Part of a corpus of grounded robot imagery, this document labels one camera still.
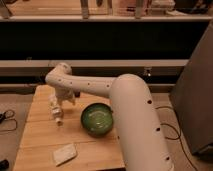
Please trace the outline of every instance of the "shelf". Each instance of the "shelf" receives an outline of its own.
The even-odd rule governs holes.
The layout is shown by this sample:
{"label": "shelf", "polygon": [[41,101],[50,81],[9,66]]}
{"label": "shelf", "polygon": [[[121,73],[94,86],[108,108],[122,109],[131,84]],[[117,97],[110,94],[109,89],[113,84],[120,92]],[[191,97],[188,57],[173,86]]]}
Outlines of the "shelf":
{"label": "shelf", "polygon": [[194,21],[211,21],[213,16],[210,15],[187,15],[187,16],[144,16],[141,19],[134,17],[114,16],[114,15],[91,15],[89,19],[82,20],[81,15],[23,15],[11,16],[9,20],[0,17],[0,21],[79,21],[79,22],[194,22]]}

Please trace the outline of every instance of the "metal pole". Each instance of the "metal pole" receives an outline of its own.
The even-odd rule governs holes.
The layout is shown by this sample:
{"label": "metal pole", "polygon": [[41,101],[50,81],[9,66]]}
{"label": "metal pole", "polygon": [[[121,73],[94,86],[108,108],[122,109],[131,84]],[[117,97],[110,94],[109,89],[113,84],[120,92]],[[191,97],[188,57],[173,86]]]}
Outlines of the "metal pole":
{"label": "metal pole", "polygon": [[81,11],[83,19],[89,18],[89,5],[88,0],[81,0]]}
{"label": "metal pole", "polygon": [[140,19],[142,14],[142,6],[144,0],[136,0],[135,18]]}
{"label": "metal pole", "polygon": [[0,15],[1,15],[4,19],[10,18],[10,16],[12,15],[12,13],[11,13],[10,10],[7,8],[7,6],[6,6],[6,4],[4,3],[3,0],[0,0]]}

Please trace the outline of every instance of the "white sponge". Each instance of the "white sponge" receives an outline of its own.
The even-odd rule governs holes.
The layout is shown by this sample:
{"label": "white sponge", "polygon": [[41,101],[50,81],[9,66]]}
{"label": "white sponge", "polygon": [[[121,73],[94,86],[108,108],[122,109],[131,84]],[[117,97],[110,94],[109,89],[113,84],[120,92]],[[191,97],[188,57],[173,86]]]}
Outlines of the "white sponge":
{"label": "white sponge", "polygon": [[53,158],[56,166],[60,166],[76,156],[77,151],[74,144],[68,144],[53,152]]}

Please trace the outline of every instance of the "white cylinder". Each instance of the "white cylinder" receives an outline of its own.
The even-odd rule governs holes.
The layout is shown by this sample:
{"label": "white cylinder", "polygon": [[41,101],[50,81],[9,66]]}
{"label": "white cylinder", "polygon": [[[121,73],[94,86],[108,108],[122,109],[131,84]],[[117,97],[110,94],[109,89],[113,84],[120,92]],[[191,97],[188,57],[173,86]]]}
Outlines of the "white cylinder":
{"label": "white cylinder", "polygon": [[170,171],[169,155],[147,84],[125,74],[112,83],[110,103],[128,171]]}

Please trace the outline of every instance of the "floor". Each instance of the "floor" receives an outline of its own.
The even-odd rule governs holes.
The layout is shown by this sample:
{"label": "floor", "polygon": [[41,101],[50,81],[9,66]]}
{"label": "floor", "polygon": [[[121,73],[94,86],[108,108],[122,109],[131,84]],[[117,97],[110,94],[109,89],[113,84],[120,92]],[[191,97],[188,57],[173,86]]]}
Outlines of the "floor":
{"label": "floor", "polygon": [[[7,109],[13,109],[16,112],[15,118],[18,121],[18,129],[8,134],[0,133],[0,160],[7,158],[10,162],[10,168],[12,170],[14,161],[16,158],[18,146],[24,129],[24,123],[27,117],[27,113],[30,108],[30,104],[33,98],[33,94],[29,95],[17,95],[17,94],[0,94],[0,112],[4,112]],[[171,105],[168,101],[168,94],[153,94],[153,99],[156,102],[156,107]],[[176,117],[174,112],[170,109],[159,109],[158,114],[161,122],[169,123],[178,129]],[[175,132],[168,127],[163,127],[166,136],[174,137]],[[197,157],[191,156],[184,137],[182,137],[184,149],[199,171],[213,171],[213,157],[208,157],[207,160],[201,160]],[[183,150],[178,140],[167,140],[168,147],[171,153],[171,158],[175,164],[176,171],[193,171],[195,170],[185,157]]]}
{"label": "floor", "polygon": [[[8,109],[12,109],[15,111],[15,119],[18,122],[17,130],[9,133],[0,132],[0,161],[4,159],[9,161],[10,168],[8,171],[12,170],[15,162],[24,129],[24,123],[30,109],[32,98],[33,94],[0,94],[0,113],[3,113]],[[0,124],[0,130],[11,129],[13,127],[14,122],[2,122]]]}

